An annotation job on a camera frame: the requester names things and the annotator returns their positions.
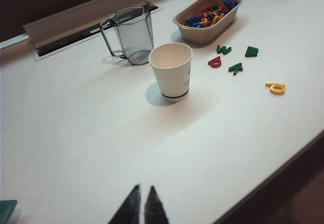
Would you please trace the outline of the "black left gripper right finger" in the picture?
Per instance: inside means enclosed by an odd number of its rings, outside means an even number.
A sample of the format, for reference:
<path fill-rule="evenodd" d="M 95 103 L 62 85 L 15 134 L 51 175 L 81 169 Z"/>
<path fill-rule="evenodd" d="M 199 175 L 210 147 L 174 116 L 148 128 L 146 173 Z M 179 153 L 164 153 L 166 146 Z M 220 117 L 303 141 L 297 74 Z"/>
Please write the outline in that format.
<path fill-rule="evenodd" d="M 163 207 L 158 193 L 154 186 L 150 187 L 146 203 L 144 206 L 144 223 L 145 224 L 168 224 L 166 212 Z"/>

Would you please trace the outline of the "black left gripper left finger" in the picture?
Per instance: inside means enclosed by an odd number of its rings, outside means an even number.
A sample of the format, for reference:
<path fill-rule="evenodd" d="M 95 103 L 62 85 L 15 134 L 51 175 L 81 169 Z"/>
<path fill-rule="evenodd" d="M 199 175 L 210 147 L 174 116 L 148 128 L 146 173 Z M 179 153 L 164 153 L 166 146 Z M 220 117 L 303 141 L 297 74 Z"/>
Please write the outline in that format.
<path fill-rule="evenodd" d="M 109 224 L 111 224 L 111 223 L 124 223 L 124 224 L 139 223 L 140 222 L 140 217 L 139 217 L 140 205 L 141 205 L 140 185 L 135 185 L 108 223 Z"/>

